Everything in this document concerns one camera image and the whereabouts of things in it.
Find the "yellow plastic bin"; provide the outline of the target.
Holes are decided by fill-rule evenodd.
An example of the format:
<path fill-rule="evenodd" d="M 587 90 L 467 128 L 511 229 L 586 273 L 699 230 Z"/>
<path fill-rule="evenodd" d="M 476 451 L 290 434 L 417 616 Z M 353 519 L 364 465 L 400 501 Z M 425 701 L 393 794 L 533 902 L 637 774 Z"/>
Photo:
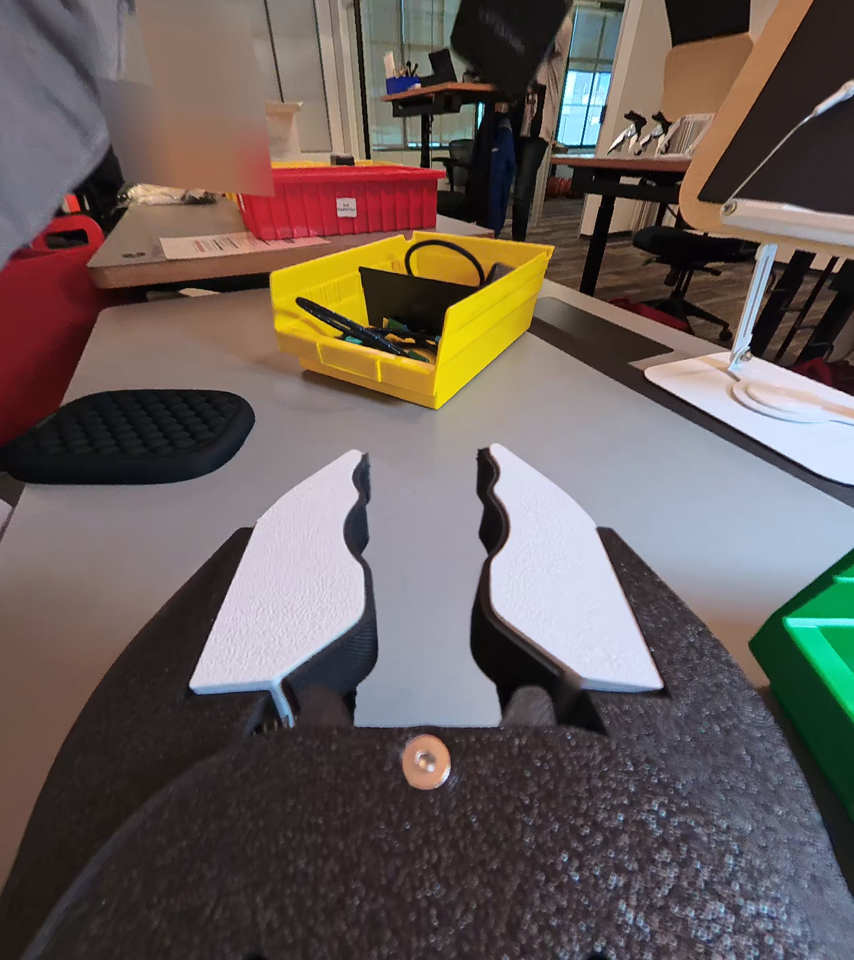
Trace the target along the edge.
<path fill-rule="evenodd" d="M 359 269 L 405 274 L 407 249 L 428 238 L 463 246 L 486 271 L 495 262 L 515 270 L 449 308 L 437 337 L 368 326 Z M 551 245 L 415 231 L 313 259 L 271 277 L 277 341 L 306 371 L 436 410 L 529 329 L 552 256 Z M 479 287 L 475 268 L 442 248 L 416 252 L 412 268 Z"/>

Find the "wooden table board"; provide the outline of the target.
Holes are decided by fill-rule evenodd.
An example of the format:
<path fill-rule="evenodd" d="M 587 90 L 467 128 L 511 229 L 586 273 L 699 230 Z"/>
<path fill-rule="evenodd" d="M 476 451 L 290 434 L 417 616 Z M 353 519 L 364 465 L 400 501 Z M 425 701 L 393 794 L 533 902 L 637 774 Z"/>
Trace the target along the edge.
<path fill-rule="evenodd" d="M 240 252 L 217 249 L 189 258 L 169 258 L 164 239 L 187 240 L 245 234 L 241 212 L 226 198 L 183 205 L 135 204 L 90 259 L 87 269 L 101 290 L 231 280 L 267 275 L 275 270 L 329 255 L 335 245 L 321 238 L 281 242 L 279 246 Z"/>

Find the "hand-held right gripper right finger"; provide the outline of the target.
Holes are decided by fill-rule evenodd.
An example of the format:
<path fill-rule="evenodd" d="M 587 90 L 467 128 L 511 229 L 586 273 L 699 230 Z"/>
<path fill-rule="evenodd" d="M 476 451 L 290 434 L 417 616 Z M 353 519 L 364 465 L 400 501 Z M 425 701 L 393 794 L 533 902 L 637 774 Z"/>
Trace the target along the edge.
<path fill-rule="evenodd" d="M 497 442 L 478 452 L 477 494 L 486 557 L 471 652 L 499 693 L 664 691 L 589 513 Z"/>

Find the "black and wood panel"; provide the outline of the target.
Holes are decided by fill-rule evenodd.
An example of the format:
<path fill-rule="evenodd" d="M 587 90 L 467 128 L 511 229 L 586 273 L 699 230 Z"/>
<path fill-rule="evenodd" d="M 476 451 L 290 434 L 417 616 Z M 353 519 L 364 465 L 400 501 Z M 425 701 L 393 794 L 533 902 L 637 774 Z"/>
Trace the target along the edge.
<path fill-rule="evenodd" d="M 716 112 L 753 50 L 749 1 L 665 2 L 672 47 L 661 112 L 671 120 Z"/>

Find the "wooden standing desk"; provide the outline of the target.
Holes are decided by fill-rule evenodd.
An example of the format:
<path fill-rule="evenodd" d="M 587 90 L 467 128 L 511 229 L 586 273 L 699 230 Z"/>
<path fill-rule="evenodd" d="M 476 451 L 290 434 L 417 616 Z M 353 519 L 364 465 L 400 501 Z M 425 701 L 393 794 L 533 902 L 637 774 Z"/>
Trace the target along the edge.
<path fill-rule="evenodd" d="M 380 101 L 391 104 L 394 118 L 419 118 L 420 166 L 429 169 L 432 166 L 431 138 L 434 116 L 458 114 L 465 106 L 504 99 L 502 92 L 492 84 L 445 81 L 431 87 L 413 87 L 387 94 L 381 97 Z"/>

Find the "hanging dark jacket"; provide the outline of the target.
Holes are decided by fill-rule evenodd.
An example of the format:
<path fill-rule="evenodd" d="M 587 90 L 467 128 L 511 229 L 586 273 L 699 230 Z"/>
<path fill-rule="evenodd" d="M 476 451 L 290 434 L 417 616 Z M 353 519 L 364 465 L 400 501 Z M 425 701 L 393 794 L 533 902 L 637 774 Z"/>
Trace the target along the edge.
<path fill-rule="evenodd" d="M 486 110 L 470 161 L 470 213 L 479 226 L 500 237 L 512 204 L 511 237 L 525 242 L 540 166 L 549 141 L 516 136 L 508 113 Z"/>

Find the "printed paper sheet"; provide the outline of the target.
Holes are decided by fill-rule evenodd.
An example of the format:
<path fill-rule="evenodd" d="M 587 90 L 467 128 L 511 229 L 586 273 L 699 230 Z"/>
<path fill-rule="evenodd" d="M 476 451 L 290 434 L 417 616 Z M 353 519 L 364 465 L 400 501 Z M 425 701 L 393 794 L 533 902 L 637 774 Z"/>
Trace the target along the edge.
<path fill-rule="evenodd" d="M 248 231 L 186 237 L 162 237 L 160 239 L 161 250 L 167 260 L 226 258 L 250 256 L 251 254 L 285 254 L 329 244 L 329 240 L 321 237 L 265 241 Z"/>

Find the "person's left forearm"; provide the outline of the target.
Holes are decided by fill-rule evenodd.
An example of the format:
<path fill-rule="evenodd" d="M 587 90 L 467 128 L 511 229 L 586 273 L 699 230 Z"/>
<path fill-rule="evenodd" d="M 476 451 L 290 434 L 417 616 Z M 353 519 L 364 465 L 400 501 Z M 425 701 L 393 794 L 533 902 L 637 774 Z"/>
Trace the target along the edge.
<path fill-rule="evenodd" d="M 121 78 L 126 1 L 0 1 L 0 270 L 109 147 L 100 84 Z"/>

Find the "black office chair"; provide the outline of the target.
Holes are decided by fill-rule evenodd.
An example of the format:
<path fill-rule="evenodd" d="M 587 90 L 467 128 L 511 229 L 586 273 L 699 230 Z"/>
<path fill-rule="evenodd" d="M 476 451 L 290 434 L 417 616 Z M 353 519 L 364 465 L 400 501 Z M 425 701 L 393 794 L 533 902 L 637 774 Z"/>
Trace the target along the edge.
<path fill-rule="evenodd" d="M 689 327 L 688 320 L 691 316 L 714 324 L 720 330 L 720 343 L 729 345 L 733 340 L 729 324 L 688 302 L 686 295 L 696 273 L 717 277 L 721 274 L 716 267 L 718 264 L 741 262 L 745 257 L 744 243 L 737 239 L 696 234 L 674 226 L 652 225 L 634 234 L 633 246 L 651 255 L 655 263 L 669 269 L 664 284 L 671 288 L 671 294 L 660 300 L 645 301 L 644 306 L 655 308 L 677 319 L 683 330 Z"/>

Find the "black textured wrist rest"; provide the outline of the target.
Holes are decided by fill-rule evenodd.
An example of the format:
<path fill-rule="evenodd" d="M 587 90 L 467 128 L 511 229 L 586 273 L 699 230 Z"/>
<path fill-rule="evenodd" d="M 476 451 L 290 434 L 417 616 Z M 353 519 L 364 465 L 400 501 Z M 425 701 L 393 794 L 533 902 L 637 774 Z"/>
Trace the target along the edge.
<path fill-rule="evenodd" d="M 211 474 L 255 425 L 224 390 L 106 390 L 77 398 L 0 448 L 16 480 L 47 486 L 153 486 Z"/>

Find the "wooden desk black legs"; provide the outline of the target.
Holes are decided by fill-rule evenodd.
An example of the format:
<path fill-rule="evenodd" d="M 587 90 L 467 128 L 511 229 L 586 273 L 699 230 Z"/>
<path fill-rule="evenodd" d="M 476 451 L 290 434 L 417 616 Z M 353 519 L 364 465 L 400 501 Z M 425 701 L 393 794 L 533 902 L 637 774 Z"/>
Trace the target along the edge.
<path fill-rule="evenodd" d="M 551 156 L 552 166 L 573 168 L 574 193 L 600 198 L 579 284 L 580 293 L 595 294 L 616 200 L 656 204 L 655 224 L 659 227 L 668 209 L 676 209 L 680 185 L 690 163 L 684 156 L 588 158 L 568 153 Z"/>

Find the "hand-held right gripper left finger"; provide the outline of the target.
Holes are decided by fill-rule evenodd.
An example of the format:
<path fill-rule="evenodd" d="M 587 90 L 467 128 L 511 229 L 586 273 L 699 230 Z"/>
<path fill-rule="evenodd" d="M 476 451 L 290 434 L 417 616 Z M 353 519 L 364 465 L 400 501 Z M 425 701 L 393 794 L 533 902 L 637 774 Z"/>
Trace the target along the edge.
<path fill-rule="evenodd" d="M 258 519 L 189 681 L 267 693 L 292 725 L 308 689 L 349 704 L 378 656 L 368 545 L 369 456 L 348 450 Z"/>

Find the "red plastic bin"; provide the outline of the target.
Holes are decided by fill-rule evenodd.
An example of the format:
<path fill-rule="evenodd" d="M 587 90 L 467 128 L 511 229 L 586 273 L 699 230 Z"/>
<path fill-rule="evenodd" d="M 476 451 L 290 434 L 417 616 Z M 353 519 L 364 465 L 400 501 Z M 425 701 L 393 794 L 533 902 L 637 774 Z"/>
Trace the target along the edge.
<path fill-rule="evenodd" d="M 438 169 L 391 162 L 273 166 L 274 194 L 234 195 L 250 233 L 263 241 L 430 230 L 437 217 Z"/>

